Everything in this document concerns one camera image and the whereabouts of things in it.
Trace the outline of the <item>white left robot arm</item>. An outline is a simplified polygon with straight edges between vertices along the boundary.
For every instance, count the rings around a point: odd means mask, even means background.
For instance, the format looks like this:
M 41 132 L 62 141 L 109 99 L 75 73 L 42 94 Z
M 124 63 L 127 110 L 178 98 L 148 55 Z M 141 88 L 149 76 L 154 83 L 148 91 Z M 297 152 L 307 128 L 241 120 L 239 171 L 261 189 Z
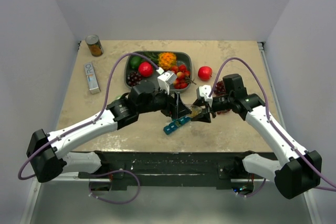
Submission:
M 156 111 L 173 120 L 191 113 L 179 93 L 168 94 L 156 89 L 151 82 L 142 81 L 90 118 L 55 132 L 35 131 L 26 152 L 34 177 L 40 183 L 51 181 L 70 165 L 66 156 L 72 150 L 98 136 L 135 123 L 140 114 Z

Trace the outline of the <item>amber pill bottle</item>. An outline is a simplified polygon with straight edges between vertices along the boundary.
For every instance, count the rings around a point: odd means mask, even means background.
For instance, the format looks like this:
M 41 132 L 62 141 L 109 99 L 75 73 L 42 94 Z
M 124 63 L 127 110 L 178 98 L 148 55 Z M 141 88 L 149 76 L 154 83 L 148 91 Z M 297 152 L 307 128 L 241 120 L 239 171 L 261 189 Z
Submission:
M 203 108 L 193 104 L 188 104 L 187 107 L 190 109 L 190 113 L 187 115 L 189 118 L 194 118 L 202 113 Z

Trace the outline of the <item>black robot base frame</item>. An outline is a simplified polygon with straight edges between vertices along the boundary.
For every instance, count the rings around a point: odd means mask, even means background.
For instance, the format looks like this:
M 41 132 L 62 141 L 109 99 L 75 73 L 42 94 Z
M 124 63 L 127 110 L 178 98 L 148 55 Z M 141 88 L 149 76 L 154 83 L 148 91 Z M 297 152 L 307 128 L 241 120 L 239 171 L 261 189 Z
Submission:
M 112 180 L 112 190 L 129 186 L 213 187 L 230 189 L 232 180 L 249 179 L 240 152 L 101 152 L 94 173 Z

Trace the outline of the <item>teal weekly pill organizer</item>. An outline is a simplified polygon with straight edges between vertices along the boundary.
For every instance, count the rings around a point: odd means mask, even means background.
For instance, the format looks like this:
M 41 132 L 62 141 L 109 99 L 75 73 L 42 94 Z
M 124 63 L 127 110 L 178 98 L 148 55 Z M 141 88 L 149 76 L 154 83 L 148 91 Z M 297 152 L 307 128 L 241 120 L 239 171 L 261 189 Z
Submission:
M 191 120 L 191 118 L 188 117 L 188 116 L 184 116 L 182 118 L 173 120 L 169 125 L 167 125 L 163 128 L 163 131 L 166 135 L 170 135 L 171 133 L 175 132 L 177 129 L 184 126 L 190 120 Z

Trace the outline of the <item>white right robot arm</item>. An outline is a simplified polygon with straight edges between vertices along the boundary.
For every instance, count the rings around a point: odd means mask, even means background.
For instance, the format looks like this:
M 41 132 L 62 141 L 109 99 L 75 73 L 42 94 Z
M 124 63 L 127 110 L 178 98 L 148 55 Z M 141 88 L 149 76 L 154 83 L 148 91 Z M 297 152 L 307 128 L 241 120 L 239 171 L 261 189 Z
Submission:
M 269 180 L 287 199 L 319 186 L 320 154 L 307 151 L 295 141 L 270 115 L 265 102 L 257 94 L 247 93 L 240 75 L 229 74 L 223 82 L 226 93 L 218 97 L 211 96 L 209 85 L 197 88 L 193 104 L 203 109 L 193 121 L 209 123 L 218 111 L 231 110 L 259 133 L 276 156 L 275 160 L 270 160 L 252 151 L 241 153 L 234 161 L 235 175 L 246 178 L 255 174 Z

